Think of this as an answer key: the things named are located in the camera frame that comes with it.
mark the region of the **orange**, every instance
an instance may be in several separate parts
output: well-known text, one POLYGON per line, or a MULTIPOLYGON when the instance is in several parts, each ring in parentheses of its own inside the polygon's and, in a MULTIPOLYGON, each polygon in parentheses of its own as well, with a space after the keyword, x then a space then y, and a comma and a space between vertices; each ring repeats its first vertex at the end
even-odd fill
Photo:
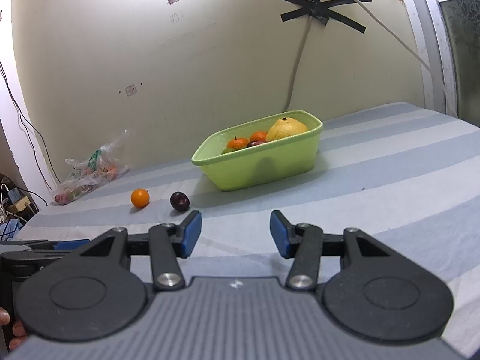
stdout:
POLYGON ((135 207, 143 208, 150 203, 150 195, 147 190, 140 188, 131 193, 130 200, 135 207))
POLYGON ((254 142, 256 140, 265 140, 267 137, 267 133, 265 131, 256 131, 250 137, 250 142, 254 142))
POLYGON ((228 148, 235 150, 243 149, 246 145, 248 145, 248 139, 237 137, 226 144, 228 148))

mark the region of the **human hand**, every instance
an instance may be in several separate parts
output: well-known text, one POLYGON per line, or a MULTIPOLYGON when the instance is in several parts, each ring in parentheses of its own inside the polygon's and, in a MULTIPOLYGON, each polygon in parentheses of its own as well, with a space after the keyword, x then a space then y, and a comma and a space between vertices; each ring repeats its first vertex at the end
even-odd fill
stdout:
MULTIPOLYGON (((0 307, 0 325, 8 325, 10 323, 10 315, 3 307, 0 307)), ((27 338, 27 334, 23 325, 20 321, 15 321, 12 326, 12 332, 15 338, 10 341, 8 345, 10 350, 14 350, 18 345, 20 345, 23 340, 27 338)))

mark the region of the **green plastic basket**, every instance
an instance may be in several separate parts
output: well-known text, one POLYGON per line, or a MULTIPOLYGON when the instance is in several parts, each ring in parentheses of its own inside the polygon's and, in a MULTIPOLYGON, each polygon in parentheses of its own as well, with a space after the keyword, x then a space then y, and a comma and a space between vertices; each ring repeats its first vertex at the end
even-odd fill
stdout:
POLYGON ((200 167, 222 191, 284 179, 314 167, 323 123, 306 111, 288 111, 253 120, 210 135, 197 149, 191 162, 200 167), (221 154, 237 137, 249 138, 255 131, 268 131, 281 117, 293 117, 309 130, 288 138, 221 154))

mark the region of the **glass pane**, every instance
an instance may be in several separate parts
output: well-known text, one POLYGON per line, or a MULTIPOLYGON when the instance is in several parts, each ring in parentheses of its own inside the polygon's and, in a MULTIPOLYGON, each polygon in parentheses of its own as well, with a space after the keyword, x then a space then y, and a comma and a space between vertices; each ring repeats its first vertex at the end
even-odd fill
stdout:
POLYGON ((457 76, 458 116, 480 126, 480 0, 440 4, 457 76))

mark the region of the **dark purple plum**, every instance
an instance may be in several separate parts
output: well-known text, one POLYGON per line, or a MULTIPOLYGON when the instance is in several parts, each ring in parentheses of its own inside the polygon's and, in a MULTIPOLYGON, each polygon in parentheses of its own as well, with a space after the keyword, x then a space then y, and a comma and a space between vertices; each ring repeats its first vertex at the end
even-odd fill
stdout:
POLYGON ((170 204, 175 210, 185 212, 190 207, 190 200, 183 192, 174 192, 170 196, 170 204))
POLYGON ((265 141, 265 140, 253 140, 253 141, 248 143, 247 147, 258 146, 258 145, 261 145, 263 143, 267 143, 267 141, 265 141))

